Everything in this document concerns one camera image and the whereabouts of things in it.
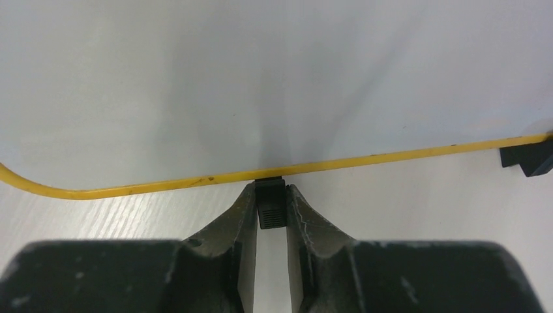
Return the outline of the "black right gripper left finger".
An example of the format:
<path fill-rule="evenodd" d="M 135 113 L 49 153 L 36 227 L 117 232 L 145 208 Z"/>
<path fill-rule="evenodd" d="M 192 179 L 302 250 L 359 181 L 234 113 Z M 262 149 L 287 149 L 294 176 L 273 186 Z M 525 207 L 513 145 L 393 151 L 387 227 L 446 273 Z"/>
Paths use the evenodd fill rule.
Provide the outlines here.
<path fill-rule="evenodd" d="M 258 223 L 254 185 L 181 241 L 164 290 L 165 312 L 252 312 Z"/>

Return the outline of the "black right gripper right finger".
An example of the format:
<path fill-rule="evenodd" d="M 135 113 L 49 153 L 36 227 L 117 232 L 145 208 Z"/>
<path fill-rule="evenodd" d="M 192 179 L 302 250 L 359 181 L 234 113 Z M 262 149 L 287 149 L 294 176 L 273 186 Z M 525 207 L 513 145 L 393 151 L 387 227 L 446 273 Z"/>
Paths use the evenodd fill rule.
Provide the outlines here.
<path fill-rule="evenodd" d="M 360 241 L 286 187 L 288 275 L 293 312 L 364 312 Z"/>

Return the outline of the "yellow framed whiteboard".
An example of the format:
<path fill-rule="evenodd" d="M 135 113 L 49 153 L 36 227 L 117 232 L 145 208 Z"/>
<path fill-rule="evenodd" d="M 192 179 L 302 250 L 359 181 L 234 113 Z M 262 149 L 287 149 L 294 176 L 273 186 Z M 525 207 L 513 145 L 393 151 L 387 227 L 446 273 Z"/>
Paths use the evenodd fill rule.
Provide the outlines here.
<path fill-rule="evenodd" d="M 1 2 L 1 180 L 42 196 L 551 135 L 551 1 Z"/>

